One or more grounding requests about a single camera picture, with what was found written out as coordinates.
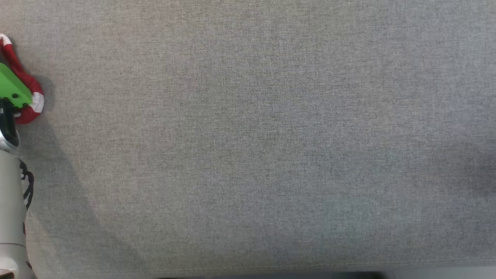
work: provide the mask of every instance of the green plastic part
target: green plastic part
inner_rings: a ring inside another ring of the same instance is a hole
[[[33,103],[31,91],[20,81],[15,74],[0,63],[0,98],[8,98],[16,108]]]

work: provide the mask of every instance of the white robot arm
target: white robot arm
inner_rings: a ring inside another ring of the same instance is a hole
[[[0,279],[35,279],[26,250],[24,221],[29,206],[24,203],[19,168],[24,163],[8,152],[19,146],[19,139],[7,102],[0,100]]]

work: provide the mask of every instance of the red and white cloth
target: red and white cloth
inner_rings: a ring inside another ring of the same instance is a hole
[[[33,97],[33,103],[20,109],[20,114],[15,115],[17,124],[27,124],[35,120],[43,110],[45,97],[41,85],[32,76],[30,76],[22,67],[17,58],[14,46],[10,39],[0,33],[0,50],[7,62],[10,64],[12,72],[21,80],[24,85],[29,88]]]

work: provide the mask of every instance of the red fabric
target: red fabric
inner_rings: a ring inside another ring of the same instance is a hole
[[[3,45],[3,42],[0,44],[0,50],[5,57],[5,59],[10,64],[10,68],[12,72],[21,80],[24,85],[29,88],[31,93],[39,92],[44,95],[43,90],[41,89],[41,85],[39,82],[32,76],[28,75],[24,68],[22,67],[17,55],[14,51],[14,46],[12,44],[8,44],[6,46]],[[17,124],[27,124],[31,121],[35,120],[40,113],[37,113],[33,110],[31,106],[25,106],[20,109],[21,116],[15,119]]]

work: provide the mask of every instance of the white fabric tip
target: white fabric tip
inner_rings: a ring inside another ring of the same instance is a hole
[[[39,92],[33,92],[33,103],[29,106],[36,113],[41,113],[43,111],[43,105],[45,104],[45,97]]]
[[[11,40],[5,34],[0,33],[0,39],[3,41],[4,46],[12,44]]]

